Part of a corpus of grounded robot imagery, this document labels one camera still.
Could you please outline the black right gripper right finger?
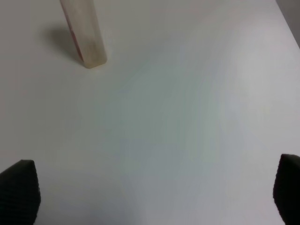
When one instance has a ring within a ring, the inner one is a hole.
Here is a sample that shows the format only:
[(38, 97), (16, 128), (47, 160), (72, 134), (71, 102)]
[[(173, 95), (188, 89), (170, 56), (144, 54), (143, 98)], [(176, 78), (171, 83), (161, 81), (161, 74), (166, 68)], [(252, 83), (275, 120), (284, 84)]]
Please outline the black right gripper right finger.
[(282, 154), (273, 187), (273, 199), (286, 225), (300, 224), (300, 157)]

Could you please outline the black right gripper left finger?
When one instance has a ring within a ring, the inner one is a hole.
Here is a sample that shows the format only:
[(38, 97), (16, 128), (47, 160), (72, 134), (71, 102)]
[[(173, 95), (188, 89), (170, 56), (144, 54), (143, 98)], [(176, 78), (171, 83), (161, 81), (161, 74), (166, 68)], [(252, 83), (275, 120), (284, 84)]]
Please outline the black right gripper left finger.
[(20, 160), (0, 173), (0, 223), (35, 223), (41, 193), (33, 160)]

